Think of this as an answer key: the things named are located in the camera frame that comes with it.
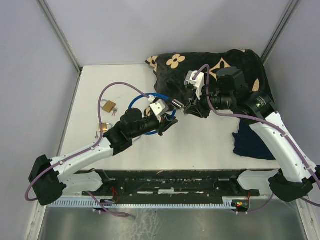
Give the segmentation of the brass padlock with key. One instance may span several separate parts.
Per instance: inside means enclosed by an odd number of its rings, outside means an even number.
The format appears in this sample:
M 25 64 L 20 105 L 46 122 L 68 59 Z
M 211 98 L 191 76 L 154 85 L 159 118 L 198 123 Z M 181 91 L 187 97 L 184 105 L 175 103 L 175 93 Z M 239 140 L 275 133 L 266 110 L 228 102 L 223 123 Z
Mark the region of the brass padlock with key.
M 104 103 L 104 105 L 101 106 L 101 109 L 114 117 L 118 111 L 117 104 L 113 101 L 105 99 L 103 99 L 101 102 Z

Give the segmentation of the small brass padlock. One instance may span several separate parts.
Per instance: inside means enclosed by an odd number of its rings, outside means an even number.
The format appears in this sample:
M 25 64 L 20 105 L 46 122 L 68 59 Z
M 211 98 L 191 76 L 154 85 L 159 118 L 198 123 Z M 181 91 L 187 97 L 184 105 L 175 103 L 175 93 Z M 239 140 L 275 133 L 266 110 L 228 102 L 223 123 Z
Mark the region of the small brass padlock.
M 109 131 L 112 127 L 113 127 L 113 124 L 107 123 L 107 122 L 103 122 L 103 123 L 98 125 L 98 131 L 104 133 L 104 132 Z

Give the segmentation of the silver cable lock keys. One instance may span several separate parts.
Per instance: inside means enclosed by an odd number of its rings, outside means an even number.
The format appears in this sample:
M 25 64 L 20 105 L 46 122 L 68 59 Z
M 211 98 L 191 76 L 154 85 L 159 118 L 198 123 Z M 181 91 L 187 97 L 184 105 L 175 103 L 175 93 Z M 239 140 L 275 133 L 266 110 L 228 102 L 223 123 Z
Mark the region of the silver cable lock keys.
M 183 108 L 183 114 L 184 114 L 185 116 L 188 115 L 188 107 L 187 107 L 187 106 L 185 106 L 185 107 Z

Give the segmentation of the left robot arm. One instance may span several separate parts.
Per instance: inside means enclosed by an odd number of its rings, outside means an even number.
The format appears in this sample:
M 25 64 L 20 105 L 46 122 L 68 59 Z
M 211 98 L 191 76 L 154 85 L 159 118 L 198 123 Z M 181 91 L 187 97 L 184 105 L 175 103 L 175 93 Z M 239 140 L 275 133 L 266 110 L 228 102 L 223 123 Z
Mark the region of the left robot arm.
M 176 117 L 164 113 L 143 116 L 137 108 L 128 109 L 120 120 L 98 141 L 72 153 L 47 158 L 39 156 L 32 167 L 28 190 L 33 190 L 40 205 L 46 206 L 58 200 L 64 193 L 83 191 L 106 195 L 111 183 L 97 172 L 80 173 L 83 168 L 113 157 L 133 145 L 133 139 L 155 131 L 162 136 L 171 126 L 178 123 Z

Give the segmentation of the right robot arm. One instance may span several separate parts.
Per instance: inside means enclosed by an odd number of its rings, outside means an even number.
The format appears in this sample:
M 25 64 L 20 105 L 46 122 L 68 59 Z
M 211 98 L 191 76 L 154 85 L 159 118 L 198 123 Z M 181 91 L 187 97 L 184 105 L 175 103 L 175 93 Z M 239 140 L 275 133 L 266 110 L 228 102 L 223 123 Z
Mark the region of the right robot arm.
M 270 150 L 280 169 L 267 184 L 284 202 L 304 200 L 314 184 L 320 183 L 320 167 L 311 161 L 293 139 L 272 98 L 264 91 L 252 91 L 244 73 L 236 67 L 222 68 L 216 73 L 218 88 L 210 91 L 210 74 L 189 71 L 184 85 L 190 91 L 184 109 L 187 115 L 206 119 L 211 112 L 243 119 Z

